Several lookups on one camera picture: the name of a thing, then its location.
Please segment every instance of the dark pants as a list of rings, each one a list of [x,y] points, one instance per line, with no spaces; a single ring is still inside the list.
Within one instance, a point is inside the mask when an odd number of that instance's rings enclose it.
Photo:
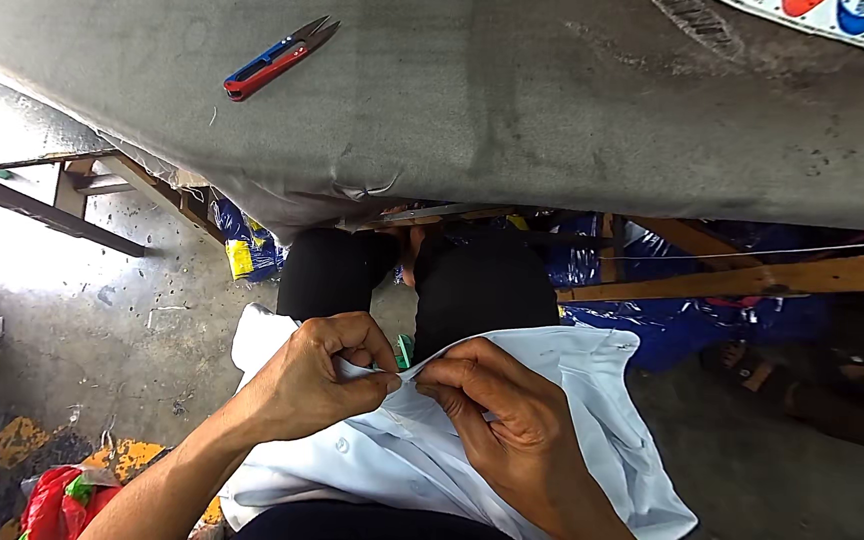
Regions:
[[[399,260],[390,234],[311,228],[292,244],[276,312],[295,320],[367,312],[372,290]],[[414,266],[418,311],[414,358],[493,330],[559,324],[555,290],[534,251],[504,238],[456,245],[422,241]]]

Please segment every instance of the white shirt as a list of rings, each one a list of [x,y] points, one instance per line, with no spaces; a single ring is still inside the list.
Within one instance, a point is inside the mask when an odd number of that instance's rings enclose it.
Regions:
[[[257,303],[246,306],[232,341],[232,362],[245,372],[239,390],[297,327]],[[625,364],[639,347],[634,333],[546,326],[482,337],[565,391],[588,472],[636,538],[674,540],[696,526],[625,388]],[[370,373],[338,357],[335,362],[345,377]],[[438,404],[416,392],[412,379],[426,362],[400,373],[402,387],[376,411],[300,440],[256,446],[219,493],[232,528],[239,531],[274,505],[337,499],[445,512],[515,539],[546,540],[475,472]]]

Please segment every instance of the wooden plank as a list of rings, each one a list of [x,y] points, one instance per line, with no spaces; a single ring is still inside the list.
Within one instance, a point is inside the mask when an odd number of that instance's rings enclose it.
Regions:
[[[558,291],[559,302],[864,291],[864,254]]]
[[[189,190],[196,190],[196,188],[190,187]],[[203,201],[209,201],[209,199],[206,199],[205,193],[202,194],[202,199]],[[204,230],[213,239],[222,244],[222,246],[225,246],[226,237],[222,234],[222,230],[209,220],[209,204],[207,202],[201,202],[189,191],[182,190],[181,204],[178,207],[178,211],[192,222],[195,227]]]
[[[92,174],[92,166],[95,164],[95,157],[87,157],[85,159],[76,159],[75,161],[65,162],[65,171],[76,174],[78,176],[90,176]]]
[[[51,204],[33,199],[0,183],[0,207],[40,221],[50,229],[70,237],[89,239],[133,257],[144,257],[145,247],[114,232],[62,211]]]
[[[226,250],[222,233],[219,232],[218,237],[213,234],[215,231],[218,231],[218,227],[212,230],[211,227],[200,225],[198,223],[199,220],[191,219],[189,212],[183,211],[183,194],[174,190],[167,182],[159,181],[158,178],[150,175],[146,172],[145,168],[132,161],[126,155],[103,157],[99,159],[99,162],[108,168],[109,172],[121,176],[126,182],[135,187],[136,190],[149,197],[151,202],[156,203],[159,208],[172,215],[175,221],[195,231],[198,237],[204,240],[205,243],[211,244],[222,251]]]
[[[633,215],[626,217],[632,223],[652,231],[678,249],[691,255],[741,253],[736,246],[710,234],[698,221]],[[762,262],[751,255],[700,258],[699,261],[716,271],[762,266]]]
[[[81,161],[76,161],[69,163],[69,165],[73,166],[80,163]],[[79,219],[85,219],[86,199],[89,196],[76,189],[79,178],[82,178],[82,175],[70,173],[68,169],[64,170],[62,167],[59,167],[58,181],[55,183],[55,196],[52,206]]]

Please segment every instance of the worn gray cloth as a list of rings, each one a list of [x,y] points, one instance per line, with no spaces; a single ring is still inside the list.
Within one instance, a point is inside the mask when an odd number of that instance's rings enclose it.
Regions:
[[[655,2],[0,0],[0,81],[286,237],[377,195],[864,228],[864,51]],[[325,14],[321,49],[226,97]]]

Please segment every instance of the red handle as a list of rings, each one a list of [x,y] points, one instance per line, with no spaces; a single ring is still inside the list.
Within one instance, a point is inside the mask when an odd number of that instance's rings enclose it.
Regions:
[[[303,45],[294,50],[290,55],[280,56],[269,65],[263,67],[246,80],[229,80],[225,83],[225,90],[232,101],[242,101],[258,92],[259,89],[268,85],[273,79],[282,75],[285,70],[292,68],[300,60],[308,55],[309,50]]]

